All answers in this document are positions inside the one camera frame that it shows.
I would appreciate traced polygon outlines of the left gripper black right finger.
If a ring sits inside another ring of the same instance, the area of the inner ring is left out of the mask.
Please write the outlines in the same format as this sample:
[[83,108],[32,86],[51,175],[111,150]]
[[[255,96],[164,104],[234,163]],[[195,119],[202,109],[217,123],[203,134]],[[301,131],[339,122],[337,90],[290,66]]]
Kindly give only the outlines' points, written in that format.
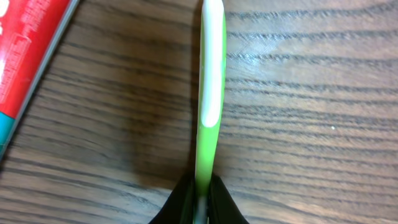
[[221,177],[213,174],[209,187],[209,224],[249,224],[229,194]]

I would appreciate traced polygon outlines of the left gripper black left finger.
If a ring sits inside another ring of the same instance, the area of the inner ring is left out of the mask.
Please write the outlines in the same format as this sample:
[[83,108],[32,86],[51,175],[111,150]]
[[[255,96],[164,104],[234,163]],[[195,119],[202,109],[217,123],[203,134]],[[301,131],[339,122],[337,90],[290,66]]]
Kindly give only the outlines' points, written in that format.
[[195,203],[195,176],[184,174],[164,206],[149,224],[192,224]]

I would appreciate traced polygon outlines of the green white toothbrush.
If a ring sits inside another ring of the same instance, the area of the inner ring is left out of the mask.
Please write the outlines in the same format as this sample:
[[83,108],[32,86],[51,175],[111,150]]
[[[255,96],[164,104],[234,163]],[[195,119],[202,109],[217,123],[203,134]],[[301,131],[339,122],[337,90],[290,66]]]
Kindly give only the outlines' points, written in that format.
[[224,102],[226,22],[222,0],[201,7],[194,224],[208,222],[209,188]]

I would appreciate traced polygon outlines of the red white toothpaste tube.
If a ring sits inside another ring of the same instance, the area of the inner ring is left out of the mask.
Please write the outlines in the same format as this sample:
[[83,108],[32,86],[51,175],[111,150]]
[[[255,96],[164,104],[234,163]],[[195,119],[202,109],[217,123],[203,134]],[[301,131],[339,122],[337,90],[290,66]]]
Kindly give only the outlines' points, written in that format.
[[1,152],[79,0],[1,0]]

